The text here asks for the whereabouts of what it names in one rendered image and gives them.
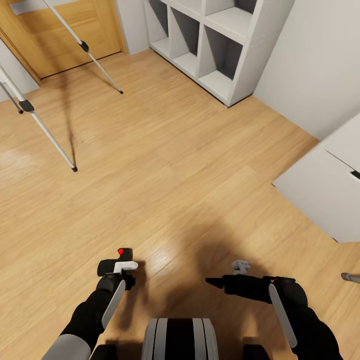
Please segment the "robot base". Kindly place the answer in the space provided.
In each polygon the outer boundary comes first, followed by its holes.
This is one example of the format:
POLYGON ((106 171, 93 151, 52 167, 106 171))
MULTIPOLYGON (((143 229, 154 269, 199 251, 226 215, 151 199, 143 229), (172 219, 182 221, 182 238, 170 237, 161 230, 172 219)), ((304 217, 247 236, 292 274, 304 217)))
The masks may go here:
MULTIPOLYGON (((89 360, 118 360, 116 344, 100 344, 89 360)), ((242 360, 270 360, 260 344, 245 344, 242 360)))

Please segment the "digital camera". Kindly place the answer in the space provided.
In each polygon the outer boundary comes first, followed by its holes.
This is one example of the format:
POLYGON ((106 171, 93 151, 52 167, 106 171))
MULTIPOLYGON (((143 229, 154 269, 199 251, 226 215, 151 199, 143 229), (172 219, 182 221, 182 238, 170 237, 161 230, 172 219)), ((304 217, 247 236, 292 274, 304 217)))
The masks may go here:
MULTIPOLYGON (((113 273, 116 262, 130 262, 132 261, 132 249, 120 248, 118 249, 120 257, 118 259, 106 259, 102 260, 98 264, 97 276, 104 277, 104 274, 113 273)), ((130 275, 131 270, 122 270, 122 276, 130 275)))

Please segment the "camera tripod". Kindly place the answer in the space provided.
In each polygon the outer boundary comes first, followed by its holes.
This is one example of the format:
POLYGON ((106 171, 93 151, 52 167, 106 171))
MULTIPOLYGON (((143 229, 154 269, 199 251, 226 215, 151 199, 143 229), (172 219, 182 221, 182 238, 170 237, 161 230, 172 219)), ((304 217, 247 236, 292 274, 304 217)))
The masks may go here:
MULTIPOLYGON (((123 94, 124 92, 119 89, 119 87, 115 84, 115 82, 111 79, 111 77, 105 72, 105 70, 101 67, 101 65, 97 62, 97 60, 91 55, 89 52, 89 47, 86 44, 85 41, 81 41, 78 36, 72 31, 72 29, 68 26, 68 24, 64 21, 64 19, 60 16, 60 14, 52 7, 50 2, 48 0, 43 0, 45 4, 51 9, 51 11, 54 13, 56 17, 61 21, 61 23, 68 29, 68 31, 73 35, 73 37, 78 41, 78 44, 81 46, 81 48, 88 53, 88 55, 92 58, 92 61, 94 61, 99 68, 105 73, 105 75, 110 79, 110 81, 116 86, 118 91, 123 94)), ((24 98, 22 93, 19 91, 19 89, 16 87, 16 85, 13 83, 13 81, 10 79, 10 77, 7 75, 7 73, 4 71, 2 66, 0 65, 0 76, 4 79, 4 81, 8 84, 10 89, 14 92, 14 94, 19 99, 19 105, 15 102, 13 97, 10 95, 10 93, 7 91, 7 89, 4 87, 3 83, 0 81, 0 87, 3 89, 3 91, 7 94, 7 96, 10 98, 10 100, 13 102, 13 104, 18 109, 19 113, 22 114, 24 112, 30 112, 31 115, 34 117, 34 119, 37 121, 37 123, 40 125, 40 127, 43 129, 43 131, 46 133, 46 135, 49 137, 49 139, 52 141, 52 143, 55 145, 55 147, 59 150, 59 152, 62 154, 62 156, 66 159, 66 161, 71 166, 71 169, 74 172, 78 171, 78 168, 74 166, 74 164, 71 162, 71 160, 68 158, 68 156, 65 154, 65 152, 62 150, 62 148, 59 146, 57 141, 53 138, 49 130, 46 128, 46 126, 43 124, 43 122, 40 120, 40 118, 37 116, 37 114, 34 112, 33 105, 24 98)))

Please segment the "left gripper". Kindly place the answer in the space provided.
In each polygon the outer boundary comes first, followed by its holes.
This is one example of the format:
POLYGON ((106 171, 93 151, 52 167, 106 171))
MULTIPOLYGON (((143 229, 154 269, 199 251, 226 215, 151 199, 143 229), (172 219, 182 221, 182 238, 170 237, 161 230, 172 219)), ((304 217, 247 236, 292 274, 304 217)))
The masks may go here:
POLYGON ((125 290, 128 291, 135 286, 136 278, 132 277, 131 274, 121 275, 120 276, 125 280, 125 290))

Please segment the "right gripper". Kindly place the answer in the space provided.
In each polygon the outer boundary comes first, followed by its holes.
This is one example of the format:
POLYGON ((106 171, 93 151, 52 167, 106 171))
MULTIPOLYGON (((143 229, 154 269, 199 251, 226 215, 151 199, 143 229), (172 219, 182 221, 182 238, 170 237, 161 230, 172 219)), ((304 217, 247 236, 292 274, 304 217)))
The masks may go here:
POLYGON ((219 289, 224 287, 224 293, 237 295, 257 301, 252 293, 252 280, 255 276, 248 275, 229 275, 225 274, 221 278, 206 278, 205 281, 219 289))

